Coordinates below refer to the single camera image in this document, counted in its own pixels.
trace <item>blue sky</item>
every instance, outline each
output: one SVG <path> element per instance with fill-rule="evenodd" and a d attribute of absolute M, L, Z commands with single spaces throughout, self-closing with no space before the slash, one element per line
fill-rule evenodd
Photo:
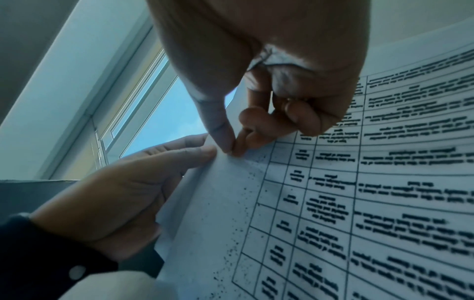
<path fill-rule="evenodd" d="M 227 95 L 226 107 L 233 99 L 235 92 L 233 90 Z M 178 78 L 123 156 L 186 135 L 204 132 L 206 129 L 199 118 L 198 111 L 184 84 Z"/>

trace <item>table grid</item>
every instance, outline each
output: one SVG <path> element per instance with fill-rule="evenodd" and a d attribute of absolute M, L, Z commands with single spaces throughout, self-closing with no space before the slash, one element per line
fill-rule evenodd
<path fill-rule="evenodd" d="M 236 286 L 258 300 L 474 299 L 474 47 L 456 55 L 361 77 L 337 126 L 274 143 Z"/>

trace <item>human hand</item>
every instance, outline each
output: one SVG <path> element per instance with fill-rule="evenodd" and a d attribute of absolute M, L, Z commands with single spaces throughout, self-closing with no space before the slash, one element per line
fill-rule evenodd
<path fill-rule="evenodd" d="M 224 152 L 239 156 L 297 129 L 315 136 L 343 118 L 366 55 L 369 0 L 147 2 L 171 63 Z M 235 140 L 224 97 L 242 76 L 249 108 Z"/>
<path fill-rule="evenodd" d="M 211 161 L 207 134 L 145 149 L 106 166 L 58 194 L 30 215 L 43 230 L 121 261 L 158 237 L 158 210 L 184 173 Z"/>

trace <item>dark sleeve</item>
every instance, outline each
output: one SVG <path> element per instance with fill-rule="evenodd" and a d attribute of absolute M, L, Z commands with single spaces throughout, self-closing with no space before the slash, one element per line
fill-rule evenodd
<path fill-rule="evenodd" d="M 0 226 L 0 298 L 58 299 L 78 280 L 118 264 L 80 243 L 47 233 L 26 217 Z"/>

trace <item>button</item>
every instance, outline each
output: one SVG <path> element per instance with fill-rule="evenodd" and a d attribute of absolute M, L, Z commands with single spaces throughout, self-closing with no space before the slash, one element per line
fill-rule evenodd
<path fill-rule="evenodd" d="M 69 278 L 72 280 L 79 280 L 81 279 L 85 274 L 85 267 L 82 265 L 77 265 L 75 267 L 72 267 L 71 270 L 69 270 Z"/>

